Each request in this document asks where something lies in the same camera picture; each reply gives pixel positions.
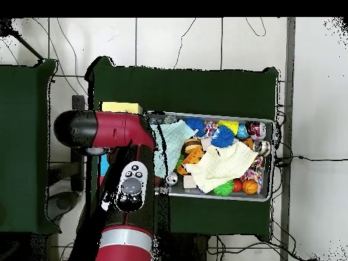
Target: dark green table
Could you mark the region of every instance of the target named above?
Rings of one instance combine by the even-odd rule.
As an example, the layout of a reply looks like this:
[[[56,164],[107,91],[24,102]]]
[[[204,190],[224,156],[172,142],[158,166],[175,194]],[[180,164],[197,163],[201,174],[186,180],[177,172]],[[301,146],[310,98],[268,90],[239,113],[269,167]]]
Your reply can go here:
[[[56,233],[47,217],[48,101],[57,62],[0,65],[0,232]]]
[[[277,70],[195,71],[115,67],[99,57],[87,71],[94,109],[101,101],[138,103],[143,110],[246,118],[275,118]],[[97,160],[92,163],[97,186]],[[258,234],[268,240],[270,201],[171,196],[171,232]]]

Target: yellow toy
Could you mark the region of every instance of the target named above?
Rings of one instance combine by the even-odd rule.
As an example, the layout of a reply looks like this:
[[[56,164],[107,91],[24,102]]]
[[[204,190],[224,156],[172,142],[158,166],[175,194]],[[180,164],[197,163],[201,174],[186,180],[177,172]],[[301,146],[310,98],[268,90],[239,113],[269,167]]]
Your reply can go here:
[[[201,157],[203,156],[203,154],[204,152],[202,151],[202,148],[200,147],[194,148],[194,150],[190,153],[190,155],[184,159],[182,164],[197,164],[199,160],[201,159]],[[186,169],[184,168],[182,164],[178,166],[177,172],[181,175],[186,175],[188,174],[188,172],[186,171]]]
[[[236,121],[229,121],[229,120],[219,120],[217,125],[224,125],[224,126],[226,126],[230,130],[232,130],[234,135],[237,135],[238,126],[239,126],[238,122],[236,122]]]

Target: toy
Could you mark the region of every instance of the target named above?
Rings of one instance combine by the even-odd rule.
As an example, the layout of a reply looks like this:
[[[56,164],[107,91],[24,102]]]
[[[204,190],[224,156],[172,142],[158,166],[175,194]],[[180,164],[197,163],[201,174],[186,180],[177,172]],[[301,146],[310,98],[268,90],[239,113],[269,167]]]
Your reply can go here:
[[[184,189],[196,188],[197,184],[191,175],[184,175]]]
[[[177,183],[177,174],[175,172],[170,173],[167,177],[166,177],[166,183],[169,186],[173,186]]]
[[[267,157],[271,152],[271,145],[266,140],[255,140],[253,145],[253,151],[257,152],[263,157]]]
[[[263,140],[266,136],[266,125],[262,122],[249,121],[245,127],[253,140]]]
[[[167,115],[164,120],[163,123],[164,124],[172,124],[174,122],[177,121],[177,116],[176,115]]]
[[[197,147],[202,149],[202,143],[199,139],[190,138],[190,139],[187,139],[184,143],[186,154],[190,154]]]
[[[194,148],[194,150],[190,153],[189,156],[187,156],[184,161],[181,163],[181,165],[178,166],[177,172],[181,175],[188,174],[183,164],[196,164],[199,162],[201,157],[203,156],[204,152],[200,147]]]
[[[241,190],[242,190],[243,184],[242,184],[242,181],[241,181],[241,180],[239,180],[239,179],[234,179],[234,180],[233,180],[233,183],[234,183],[233,192],[238,192],[238,191],[241,191]]]
[[[236,135],[238,133],[238,126],[239,123],[236,121],[229,121],[229,120],[219,120],[217,125],[224,125],[230,130],[232,130],[233,134]]]
[[[243,182],[243,190],[246,194],[254,194],[258,191],[258,184],[253,179],[248,179]]]
[[[192,130],[198,129],[198,132],[195,134],[197,137],[202,137],[205,134],[205,125],[203,120],[199,118],[186,118],[184,121]]]
[[[214,188],[214,194],[218,196],[228,196],[234,188],[234,182],[233,180],[227,181],[225,184],[222,184],[218,186],[217,188]]]
[[[238,126],[238,132],[236,137],[238,137],[239,139],[245,139],[249,137],[249,134],[247,134],[247,129],[245,128],[244,124],[240,124]]]
[[[205,125],[205,137],[211,137],[215,134],[216,130],[218,129],[218,125],[213,121],[206,121],[204,122]]]
[[[240,178],[240,180],[244,183],[246,180],[255,180],[258,184],[258,191],[257,193],[261,193],[261,190],[263,188],[263,182],[264,182],[264,168],[262,167],[250,167],[244,175]]]
[[[251,150],[253,150],[253,141],[251,140],[251,138],[246,138],[241,140],[246,146],[248,146]]]
[[[184,161],[185,155],[180,154],[179,159],[177,160],[177,165],[175,166],[175,169],[177,170],[178,166]]]
[[[202,138],[201,143],[203,151],[207,151],[207,148],[211,145],[211,137]]]
[[[183,164],[199,188],[208,193],[228,180],[240,178],[250,168],[257,152],[237,142],[227,148],[210,145],[197,164]]]
[[[212,137],[211,144],[219,148],[225,148],[233,144],[233,139],[233,132],[226,126],[221,125]]]

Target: white cloth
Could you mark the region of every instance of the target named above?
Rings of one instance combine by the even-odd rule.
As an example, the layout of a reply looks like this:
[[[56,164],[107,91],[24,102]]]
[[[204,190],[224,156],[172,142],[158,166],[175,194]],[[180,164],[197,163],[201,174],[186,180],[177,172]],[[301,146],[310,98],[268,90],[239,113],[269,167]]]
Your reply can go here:
[[[197,164],[183,164],[197,186],[208,193],[228,180],[240,178],[258,156],[242,142],[226,148],[210,145]]]

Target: metal pole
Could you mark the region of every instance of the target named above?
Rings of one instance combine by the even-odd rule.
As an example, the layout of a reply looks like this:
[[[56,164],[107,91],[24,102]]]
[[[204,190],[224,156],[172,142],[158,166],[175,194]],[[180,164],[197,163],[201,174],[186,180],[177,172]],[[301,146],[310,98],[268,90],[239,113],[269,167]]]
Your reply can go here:
[[[18,32],[12,32],[10,33],[13,37],[15,37],[21,44],[25,46],[26,49],[28,49],[31,53],[33,53],[38,59],[43,60],[44,57],[42,57],[39,53],[37,53],[33,47],[31,47],[21,36],[18,34]]]
[[[292,101],[294,95],[294,60],[295,60],[295,17],[288,17],[288,35],[286,45],[286,72],[285,72],[285,97],[284,113],[286,114],[286,123],[284,125],[283,157],[291,156],[292,144]],[[283,168],[283,192],[281,195],[281,242],[289,250],[289,220],[290,220],[290,174],[291,166]],[[288,260],[286,250],[280,250],[280,261]]]

